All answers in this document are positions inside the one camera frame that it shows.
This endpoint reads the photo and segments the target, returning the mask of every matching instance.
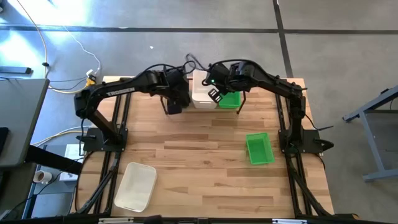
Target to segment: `white plastic bin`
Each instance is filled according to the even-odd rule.
[[[130,162],[114,199],[117,207],[142,212],[149,203],[156,181],[155,168]]]
[[[208,92],[215,87],[213,85],[203,86],[201,84],[206,76],[206,71],[193,71],[192,102],[198,109],[215,109],[217,107],[217,103],[215,103],[208,95]]]

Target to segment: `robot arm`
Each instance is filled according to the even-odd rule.
[[[81,119],[89,119],[99,127],[107,141],[119,142],[121,137],[117,127],[97,110],[98,105],[105,98],[137,91],[149,93],[150,96],[165,97],[169,114],[181,113],[182,108],[190,103],[189,82],[183,67],[165,69],[161,72],[147,70],[134,78],[92,85],[77,93],[75,95],[76,115]]]
[[[204,85],[214,85],[218,91],[211,90],[209,96],[218,103],[222,97],[235,91],[250,92],[253,87],[269,90],[289,100],[290,127],[287,139],[296,146],[303,144],[303,127],[301,120],[305,116],[305,97],[303,88],[295,83],[289,83],[265,72],[260,65],[249,60],[242,60],[227,68],[222,63],[211,65]]]

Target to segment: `gray desk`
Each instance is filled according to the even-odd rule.
[[[48,86],[48,79],[0,81],[0,127],[9,129],[0,154],[0,169],[25,161],[79,174],[79,162],[30,145]]]
[[[25,160],[49,83],[48,79],[0,81],[0,127],[9,129],[0,168],[19,166]]]

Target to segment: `black metal frame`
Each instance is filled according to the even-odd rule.
[[[126,100],[124,102],[123,116],[122,116],[122,120],[121,120],[121,124],[120,124],[119,128],[117,128],[117,120],[118,120],[118,114],[119,114],[119,109],[120,109],[120,104],[121,104],[121,95],[118,95],[116,97],[115,106],[114,106],[113,115],[112,115],[112,121],[111,122],[106,121],[107,123],[109,123],[109,124],[107,124],[107,126],[114,126],[116,129],[115,133],[110,133],[110,135],[108,135],[108,136],[115,136],[116,133],[120,134],[121,139],[122,139],[121,141],[115,142],[115,143],[113,143],[113,142],[107,143],[106,141],[102,142],[103,138],[98,139],[97,136],[93,136],[95,138],[90,138],[90,136],[87,136],[87,138],[85,139],[85,141],[90,142],[91,144],[89,144],[88,146],[85,144],[85,146],[83,148],[84,151],[92,151],[93,146],[98,147],[98,144],[101,143],[101,144],[103,144],[102,150],[105,152],[105,155],[104,155],[103,165],[101,168],[101,176],[99,179],[99,184],[98,184],[97,188],[95,189],[95,191],[93,192],[93,195],[90,197],[90,199],[82,206],[81,209],[76,211],[76,214],[79,214],[79,215],[88,214],[88,212],[91,210],[92,206],[94,206],[94,210],[93,210],[94,214],[105,214],[108,217],[111,214],[114,191],[116,188],[116,180],[118,178],[118,170],[119,170],[121,153],[124,151],[124,148],[126,146],[126,139],[127,139],[127,133],[128,133],[126,124],[127,124],[127,116],[128,116],[129,107],[130,107],[131,94],[132,93],[128,93],[126,95]],[[99,111],[97,111],[97,113],[95,113],[95,114],[99,115],[98,117],[100,117],[100,118],[103,117]],[[111,152],[114,152],[115,156],[114,156],[113,164],[108,170],[109,160],[111,158]],[[101,200],[103,197],[103,190],[109,181],[110,181],[110,187],[109,187],[109,193],[108,193],[108,199],[106,202],[106,207],[104,209],[104,212],[100,213]]]
[[[286,130],[285,120],[284,120],[284,112],[282,108],[282,103],[279,95],[275,95],[276,103],[277,103],[277,111],[279,115],[279,123],[280,123],[280,132]],[[124,105],[123,118],[120,128],[126,128],[127,115],[129,111],[129,104],[131,99],[131,93],[129,93],[126,97],[126,102]],[[116,124],[118,119],[119,107],[121,103],[121,97],[117,96],[116,103],[113,111],[112,123]],[[280,150],[285,150],[283,145],[280,145]],[[370,222],[370,221],[362,221],[355,220],[352,217],[344,217],[338,215],[330,215],[327,211],[325,211],[322,206],[317,202],[316,198],[312,195],[311,191],[308,189],[305,180],[303,162],[300,152],[294,153],[291,156],[290,152],[283,152],[285,154],[286,165],[287,165],[287,173],[289,178],[290,185],[290,193],[292,195],[292,203],[294,209],[295,219],[278,219],[278,218],[184,218],[184,217],[170,217],[170,218],[162,218],[161,222],[163,223],[178,223],[181,221],[184,222],[192,222],[197,224],[212,224],[212,223],[319,223],[319,224],[332,224],[332,223],[352,223],[352,224],[371,224],[371,223],[379,223],[379,222]],[[108,170],[109,159],[111,157],[111,152],[105,152],[104,162],[101,170],[101,178],[99,182],[98,188],[95,190],[93,196],[91,196],[90,200],[85,203],[83,208],[78,211],[78,213],[72,213],[67,216],[59,216],[59,217],[48,217],[48,218],[34,218],[34,219],[25,219],[25,220],[13,220],[5,223],[28,223],[28,224],[36,224],[36,223],[98,223],[101,218],[109,218],[111,215],[113,198],[114,198],[114,190],[116,187],[116,179],[117,172],[119,168],[119,161],[121,152],[115,152],[116,157],[113,165],[110,170]],[[297,161],[297,170],[293,165],[292,158],[295,156]],[[101,207],[101,199],[103,195],[104,186],[111,181],[109,188],[109,195],[107,199],[106,208],[103,213],[100,213]],[[305,214],[303,214],[299,207],[299,200],[297,197],[297,189],[296,184],[301,188],[303,197],[304,197],[304,205],[305,205]],[[91,207],[95,204],[93,214],[88,214]],[[319,216],[312,215],[312,208],[318,213]],[[126,218],[129,221],[134,220],[134,222],[144,222],[144,223],[155,223],[154,221],[149,222],[147,217],[134,217],[134,218]]]

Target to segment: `table leg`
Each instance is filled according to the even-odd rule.
[[[43,150],[39,147],[29,146],[25,158],[26,162],[35,162],[42,166],[67,171],[71,174],[79,175],[81,163],[68,159],[54,153]]]

